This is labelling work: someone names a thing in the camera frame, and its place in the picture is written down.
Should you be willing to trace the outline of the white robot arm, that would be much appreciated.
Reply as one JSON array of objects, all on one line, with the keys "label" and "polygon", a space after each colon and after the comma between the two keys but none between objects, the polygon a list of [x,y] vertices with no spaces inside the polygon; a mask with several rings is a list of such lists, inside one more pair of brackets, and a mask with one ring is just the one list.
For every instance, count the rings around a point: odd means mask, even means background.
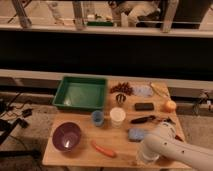
[{"label": "white robot arm", "polygon": [[213,150],[176,140],[175,136],[174,126],[168,122],[161,122],[148,131],[139,143],[138,159],[150,163],[164,156],[198,171],[213,171]]}]

